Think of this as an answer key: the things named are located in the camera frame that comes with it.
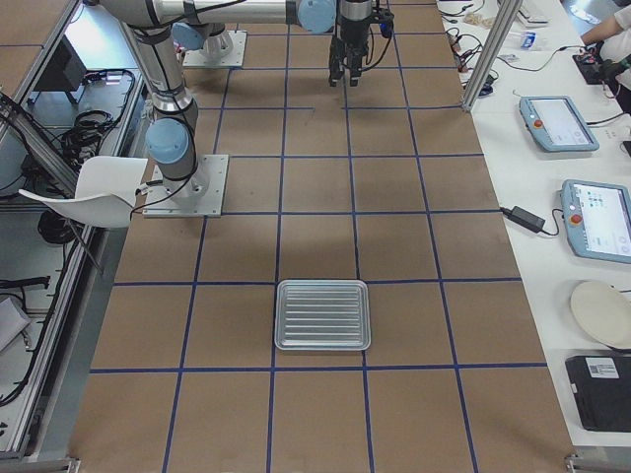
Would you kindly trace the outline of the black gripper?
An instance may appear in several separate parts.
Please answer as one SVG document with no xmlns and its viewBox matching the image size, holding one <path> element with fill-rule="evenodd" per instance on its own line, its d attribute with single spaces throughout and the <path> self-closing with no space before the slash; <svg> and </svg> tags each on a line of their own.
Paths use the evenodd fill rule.
<svg viewBox="0 0 631 473">
<path fill-rule="evenodd" d="M 336 87 L 349 70 L 351 87 L 357 87 L 362 76 L 362 62 L 368 54 L 371 24 L 370 1 L 336 2 L 337 16 L 329 48 L 328 85 Z"/>
</svg>

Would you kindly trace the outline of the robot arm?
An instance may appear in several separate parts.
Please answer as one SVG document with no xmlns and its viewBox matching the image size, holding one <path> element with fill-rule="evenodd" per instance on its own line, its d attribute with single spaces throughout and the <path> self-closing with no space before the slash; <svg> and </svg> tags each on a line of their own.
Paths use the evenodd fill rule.
<svg viewBox="0 0 631 473">
<path fill-rule="evenodd" d="M 356 85 L 378 11 L 372 1 L 105 1 L 103 6 L 123 26 L 148 82 L 155 119 L 145 143 L 162 174 L 167 198 L 177 204 L 199 202 L 210 183 L 194 148 L 198 106 L 184 82 L 177 41 L 190 50 L 204 48 L 210 37 L 225 44 L 231 22 L 332 32 L 329 83 L 335 85 L 349 74 Z"/>
</svg>

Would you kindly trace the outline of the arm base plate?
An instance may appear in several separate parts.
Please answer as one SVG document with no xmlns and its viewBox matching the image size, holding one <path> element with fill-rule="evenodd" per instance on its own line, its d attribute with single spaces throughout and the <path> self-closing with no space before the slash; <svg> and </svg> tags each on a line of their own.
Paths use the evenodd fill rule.
<svg viewBox="0 0 631 473">
<path fill-rule="evenodd" d="M 142 213 L 147 218 L 220 217 L 222 215 L 228 155 L 201 155 L 197 170 L 180 191 L 180 183 L 164 180 L 158 166 L 152 179 L 163 183 L 148 190 Z"/>
<path fill-rule="evenodd" d="M 188 50 L 183 57 L 187 69 L 241 68 L 245 58 L 246 31 L 223 31 L 207 38 L 203 47 Z"/>
</svg>

